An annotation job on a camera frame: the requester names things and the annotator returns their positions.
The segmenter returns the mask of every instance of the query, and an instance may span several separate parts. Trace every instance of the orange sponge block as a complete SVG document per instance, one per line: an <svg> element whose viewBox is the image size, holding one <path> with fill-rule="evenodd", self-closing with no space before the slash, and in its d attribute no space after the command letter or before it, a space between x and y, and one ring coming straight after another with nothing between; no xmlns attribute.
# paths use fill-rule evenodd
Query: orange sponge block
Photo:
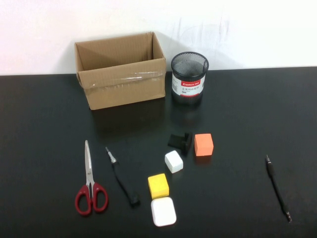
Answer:
<svg viewBox="0 0 317 238"><path fill-rule="evenodd" d="M195 152L196 156L212 155L213 141L211 134L195 135Z"/></svg>

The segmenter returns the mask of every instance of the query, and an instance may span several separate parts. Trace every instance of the label on pen holder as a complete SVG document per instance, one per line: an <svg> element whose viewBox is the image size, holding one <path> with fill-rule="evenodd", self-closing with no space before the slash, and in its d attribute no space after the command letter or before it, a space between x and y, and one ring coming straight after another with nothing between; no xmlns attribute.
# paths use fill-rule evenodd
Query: label on pen holder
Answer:
<svg viewBox="0 0 317 238"><path fill-rule="evenodd" d="M194 82L181 81L173 74L172 89L182 97L195 97L204 89L205 76Z"/></svg>

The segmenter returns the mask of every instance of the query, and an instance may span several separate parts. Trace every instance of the black mesh pen holder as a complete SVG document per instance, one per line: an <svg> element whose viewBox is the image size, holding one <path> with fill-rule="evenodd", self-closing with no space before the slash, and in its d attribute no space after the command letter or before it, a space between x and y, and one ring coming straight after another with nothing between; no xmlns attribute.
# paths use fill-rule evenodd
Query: black mesh pen holder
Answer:
<svg viewBox="0 0 317 238"><path fill-rule="evenodd" d="M209 68L206 57L196 52L183 52L172 59L171 67L174 100L182 104L199 102Z"/></svg>

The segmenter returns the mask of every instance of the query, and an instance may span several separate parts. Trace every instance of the scissor blade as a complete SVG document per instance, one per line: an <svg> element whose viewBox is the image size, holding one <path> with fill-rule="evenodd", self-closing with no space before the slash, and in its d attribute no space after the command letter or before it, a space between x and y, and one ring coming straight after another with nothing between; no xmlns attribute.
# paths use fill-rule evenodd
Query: scissor blade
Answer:
<svg viewBox="0 0 317 238"><path fill-rule="evenodd" d="M85 165L86 165L86 177L90 177L93 175L93 168L91 165L91 157L88 140L85 141Z"/></svg>

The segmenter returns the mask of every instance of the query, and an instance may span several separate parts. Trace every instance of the black plastic clip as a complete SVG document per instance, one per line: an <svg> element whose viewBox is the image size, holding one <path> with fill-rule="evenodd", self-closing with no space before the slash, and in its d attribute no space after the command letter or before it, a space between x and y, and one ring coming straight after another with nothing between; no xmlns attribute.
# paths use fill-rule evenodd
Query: black plastic clip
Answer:
<svg viewBox="0 0 317 238"><path fill-rule="evenodd" d="M189 148L192 144L193 134L191 132L185 133L185 136L178 136L178 135L170 135L168 146L181 149L183 154L187 154Z"/></svg>

